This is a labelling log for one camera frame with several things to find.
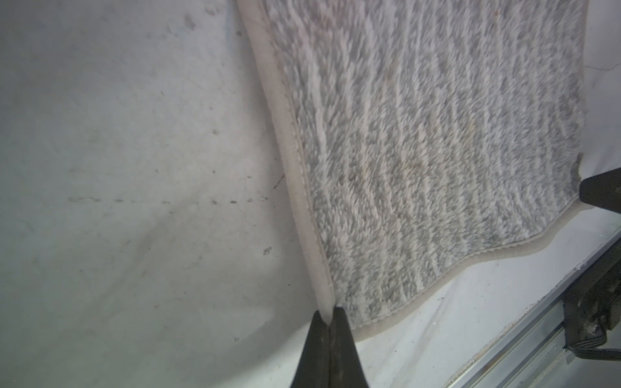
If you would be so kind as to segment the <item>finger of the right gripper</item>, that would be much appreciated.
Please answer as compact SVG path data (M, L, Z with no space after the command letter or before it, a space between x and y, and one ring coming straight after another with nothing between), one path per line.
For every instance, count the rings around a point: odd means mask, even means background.
M593 207L621 213L621 168L584 179L579 186L579 199Z

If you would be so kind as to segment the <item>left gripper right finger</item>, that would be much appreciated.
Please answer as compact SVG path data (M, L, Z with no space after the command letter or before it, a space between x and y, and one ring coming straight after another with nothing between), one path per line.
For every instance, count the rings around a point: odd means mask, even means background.
M333 310L329 326L329 386L368 388L345 310Z

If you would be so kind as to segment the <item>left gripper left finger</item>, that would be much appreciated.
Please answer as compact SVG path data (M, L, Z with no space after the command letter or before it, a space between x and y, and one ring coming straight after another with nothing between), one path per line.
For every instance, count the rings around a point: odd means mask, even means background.
M312 317L307 339L291 388L326 388L329 385L329 326L320 312Z

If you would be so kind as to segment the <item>grey striped dishcloth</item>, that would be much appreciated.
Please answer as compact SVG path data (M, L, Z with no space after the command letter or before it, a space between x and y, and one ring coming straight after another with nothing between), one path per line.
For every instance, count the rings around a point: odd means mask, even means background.
M366 338L580 210L586 1L241 1L320 317Z

